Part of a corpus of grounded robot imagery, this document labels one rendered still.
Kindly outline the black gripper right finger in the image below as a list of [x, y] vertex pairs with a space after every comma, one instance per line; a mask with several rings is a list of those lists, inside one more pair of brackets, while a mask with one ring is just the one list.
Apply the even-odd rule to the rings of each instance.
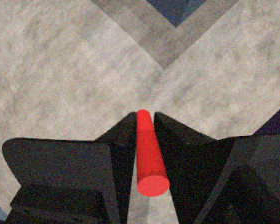
[[280, 133], [216, 140], [164, 113], [153, 113], [179, 224], [201, 224], [238, 165], [280, 157]]

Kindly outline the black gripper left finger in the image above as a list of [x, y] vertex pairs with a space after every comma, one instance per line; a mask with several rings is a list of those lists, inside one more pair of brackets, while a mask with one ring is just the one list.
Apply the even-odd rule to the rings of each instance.
[[23, 139], [2, 145], [3, 159], [24, 183], [99, 190], [112, 224], [127, 224], [136, 159], [136, 112], [93, 141]]

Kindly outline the red peg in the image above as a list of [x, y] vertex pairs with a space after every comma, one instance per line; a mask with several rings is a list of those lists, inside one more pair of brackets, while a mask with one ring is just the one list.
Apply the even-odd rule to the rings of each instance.
[[136, 112], [137, 190], [141, 196], [159, 196], [171, 186], [149, 112]]

